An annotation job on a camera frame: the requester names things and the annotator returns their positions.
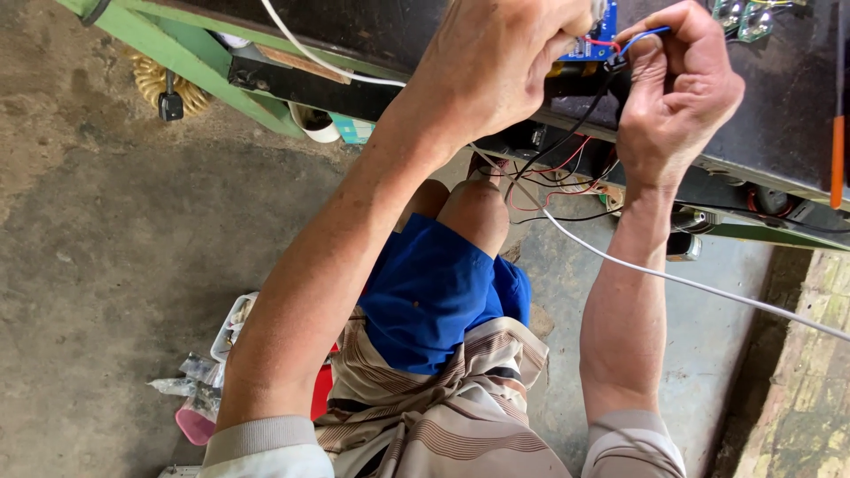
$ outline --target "concrete floor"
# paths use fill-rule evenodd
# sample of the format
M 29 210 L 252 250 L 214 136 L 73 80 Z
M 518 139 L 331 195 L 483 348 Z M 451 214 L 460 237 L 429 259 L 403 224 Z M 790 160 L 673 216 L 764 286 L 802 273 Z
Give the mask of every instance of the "concrete floor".
M 203 449 L 173 422 L 180 399 L 145 382 L 209 349 L 234 298 L 260 287 L 357 149 L 268 133 L 220 103 L 160 122 L 135 91 L 132 51 L 49 0 L 0 4 L 0 42 L 3 475 L 142 477 L 198 464 Z M 453 162 L 440 178 L 464 168 Z M 556 203 L 563 216 L 602 210 L 589 197 Z M 601 248 L 613 230 L 607 219 L 570 228 Z M 552 348 L 531 420 L 578 476 L 577 333 L 599 260 L 543 221 L 511 242 L 522 236 L 535 331 Z M 669 270 L 753 296 L 769 254 L 708 238 L 700 262 Z M 698 475 L 751 311 L 675 285 L 668 299 L 662 409 Z

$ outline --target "circuit board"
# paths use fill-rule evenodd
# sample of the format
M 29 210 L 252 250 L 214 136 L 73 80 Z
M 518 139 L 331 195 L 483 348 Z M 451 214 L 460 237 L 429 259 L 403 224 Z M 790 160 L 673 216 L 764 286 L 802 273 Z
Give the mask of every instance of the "circuit board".
M 602 42 L 613 42 L 617 35 L 617 2 L 608 2 L 608 8 L 602 14 L 602 19 L 593 31 L 590 32 L 590 38 Z M 579 38 L 575 42 L 575 49 L 572 53 L 568 53 L 559 61 L 605 61 L 614 51 L 611 47 L 603 45 L 594 45 Z

